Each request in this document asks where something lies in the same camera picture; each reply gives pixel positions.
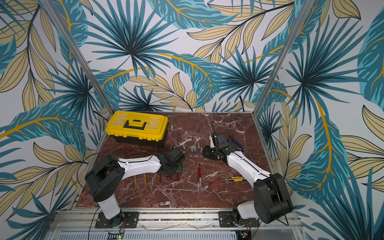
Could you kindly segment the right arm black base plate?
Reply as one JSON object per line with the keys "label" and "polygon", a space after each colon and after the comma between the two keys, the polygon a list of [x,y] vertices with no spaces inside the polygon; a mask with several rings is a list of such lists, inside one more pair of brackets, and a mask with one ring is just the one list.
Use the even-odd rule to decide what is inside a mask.
{"label": "right arm black base plate", "polygon": [[219,215],[219,224],[221,228],[243,228],[243,227],[259,227],[261,222],[258,219],[243,219],[240,217],[240,214],[235,211],[220,211]]}

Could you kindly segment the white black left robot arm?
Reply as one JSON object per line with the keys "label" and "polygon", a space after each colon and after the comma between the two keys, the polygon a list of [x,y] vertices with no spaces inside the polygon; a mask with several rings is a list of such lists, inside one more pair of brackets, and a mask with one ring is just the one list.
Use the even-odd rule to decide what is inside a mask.
{"label": "white black left robot arm", "polygon": [[147,173],[177,175],[182,172],[184,159],[185,154],[176,147],[167,153],[154,153],[135,159],[118,159],[107,155],[86,174],[85,180],[94,202],[99,205],[106,219],[121,219],[123,212],[115,191],[122,180]]}

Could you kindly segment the aluminium front frame rail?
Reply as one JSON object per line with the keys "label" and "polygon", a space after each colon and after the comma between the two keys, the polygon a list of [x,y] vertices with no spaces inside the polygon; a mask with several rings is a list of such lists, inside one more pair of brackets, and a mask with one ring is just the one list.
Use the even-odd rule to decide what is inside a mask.
{"label": "aluminium front frame rail", "polygon": [[[138,212],[135,231],[155,230],[246,230],[246,227],[220,227],[220,211],[228,208],[123,208],[126,212]],[[48,229],[49,234],[62,231],[102,231],[95,228],[98,209],[74,208],[59,212]]]}

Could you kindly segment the yellow black plastic toolbox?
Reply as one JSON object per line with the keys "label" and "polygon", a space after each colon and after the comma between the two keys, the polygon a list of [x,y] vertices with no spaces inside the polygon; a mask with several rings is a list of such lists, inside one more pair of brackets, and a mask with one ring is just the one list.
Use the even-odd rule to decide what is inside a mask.
{"label": "yellow black plastic toolbox", "polygon": [[106,133],[118,143],[163,148],[168,123],[163,115],[116,111],[107,124]]}

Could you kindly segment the yellow black utility knife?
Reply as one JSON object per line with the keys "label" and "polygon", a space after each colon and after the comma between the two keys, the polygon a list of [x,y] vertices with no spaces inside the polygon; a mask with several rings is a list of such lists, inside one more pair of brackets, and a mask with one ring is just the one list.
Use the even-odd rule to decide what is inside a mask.
{"label": "yellow black utility knife", "polygon": [[231,181],[231,182],[242,182],[244,180],[245,180],[244,177],[230,177],[229,178],[229,181]]}

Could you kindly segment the blue handled pliers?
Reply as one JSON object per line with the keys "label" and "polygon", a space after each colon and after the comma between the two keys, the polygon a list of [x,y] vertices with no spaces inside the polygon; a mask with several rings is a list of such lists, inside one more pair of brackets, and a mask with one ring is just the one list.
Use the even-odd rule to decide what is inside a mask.
{"label": "blue handled pliers", "polygon": [[233,137],[230,137],[230,138],[228,139],[228,143],[229,143],[229,144],[234,143],[234,144],[235,144],[235,149],[236,149],[237,151],[241,151],[242,153],[245,151],[245,149],[244,149],[244,147],[241,145],[241,143],[240,143],[237,139],[235,139],[235,138],[233,138]]}

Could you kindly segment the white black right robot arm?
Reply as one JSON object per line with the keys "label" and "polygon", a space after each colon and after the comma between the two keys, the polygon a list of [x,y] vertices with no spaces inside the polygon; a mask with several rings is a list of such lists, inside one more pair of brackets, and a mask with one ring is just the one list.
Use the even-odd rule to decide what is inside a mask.
{"label": "white black right robot arm", "polygon": [[223,133],[212,133],[210,141],[210,145],[203,149],[203,157],[224,162],[253,187],[254,199],[234,208],[233,219],[237,225],[248,219],[269,224],[294,210],[282,175],[271,174],[257,166],[243,152],[231,146]]}

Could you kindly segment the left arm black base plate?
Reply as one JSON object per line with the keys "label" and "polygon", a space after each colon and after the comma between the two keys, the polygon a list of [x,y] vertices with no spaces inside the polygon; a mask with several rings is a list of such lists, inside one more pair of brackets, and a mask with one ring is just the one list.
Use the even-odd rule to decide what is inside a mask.
{"label": "left arm black base plate", "polygon": [[96,221],[96,229],[135,229],[139,219],[139,212],[120,212],[108,220],[103,212],[100,212]]}

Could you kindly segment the red carving knife angled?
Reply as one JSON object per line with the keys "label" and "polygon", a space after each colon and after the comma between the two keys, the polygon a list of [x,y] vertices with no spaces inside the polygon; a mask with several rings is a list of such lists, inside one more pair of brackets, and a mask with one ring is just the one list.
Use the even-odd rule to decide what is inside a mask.
{"label": "red carving knife angled", "polygon": [[202,191],[204,190],[207,190],[209,187],[211,187],[214,183],[216,183],[221,177],[218,177],[216,178],[214,181],[212,181],[211,183],[209,183],[207,186],[205,186],[204,188],[202,188]]}

